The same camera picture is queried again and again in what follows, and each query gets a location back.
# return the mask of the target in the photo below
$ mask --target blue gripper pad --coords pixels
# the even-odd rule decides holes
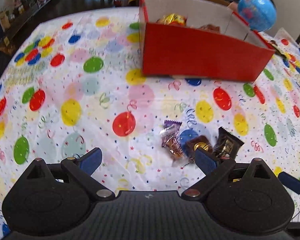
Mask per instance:
[[[92,175],[102,162],[102,151],[94,148],[77,160],[79,168],[88,175]]]
[[[204,149],[198,147],[194,153],[195,164],[197,164],[197,166],[205,175],[208,175],[218,166],[218,161],[214,160],[212,155]]]
[[[300,180],[292,177],[290,174],[285,173],[284,171],[278,175],[278,179],[287,188],[300,195]]]

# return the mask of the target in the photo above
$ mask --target tablecloth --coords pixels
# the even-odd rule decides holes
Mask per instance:
[[[171,166],[159,136],[165,119],[182,121],[181,143],[203,134],[214,144],[223,126],[245,142],[237,162],[260,157],[275,174],[300,178],[293,42],[275,39],[291,63],[273,56],[252,84],[144,77],[137,22],[138,8],[58,18],[40,24],[13,57],[0,80],[0,238],[7,232],[2,200],[36,157],[57,163],[100,147],[92,176],[116,194],[181,193],[202,179],[195,164]],[[300,196],[289,193],[297,214]]]

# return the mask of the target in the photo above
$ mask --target candy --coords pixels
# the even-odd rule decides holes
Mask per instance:
[[[239,138],[227,132],[223,127],[219,127],[219,137],[213,147],[213,153],[217,158],[223,156],[235,159],[240,147],[244,144]]]
[[[183,155],[179,141],[180,125],[180,122],[165,121],[165,128],[160,132],[162,147],[165,147],[169,150],[173,159],[180,158]]]
[[[205,30],[210,30],[216,33],[220,33],[220,26],[215,26],[212,24],[207,24],[204,26],[201,26],[200,28],[198,28],[199,30],[205,31]]]
[[[186,17],[173,13],[163,16],[161,19],[157,20],[157,23],[186,26],[186,21]]]
[[[192,163],[194,163],[194,152],[197,148],[202,148],[205,151],[212,153],[212,145],[204,135],[193,138],[186,142],[186,155]]]

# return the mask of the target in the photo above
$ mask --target black candy wrapper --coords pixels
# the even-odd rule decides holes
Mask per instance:
[[[217,158],[227,156],[235,159],[243,144],[244,142],[237,136],[229,133],[223,127],[219,127],[219,137],[217,143],[213,147],[213,153]]]

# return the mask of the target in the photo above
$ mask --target gold foil coin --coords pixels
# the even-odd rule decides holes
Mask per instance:
[[[199,143],[197,143],[197,144],[194,145],[193,150],[195,151],[198,147],[200,147],[200,148],[202,148],[202,149],[204,149],[206,151],[208,151],[208,148],[209,148],[209,146],[206,143],[199,142]]]

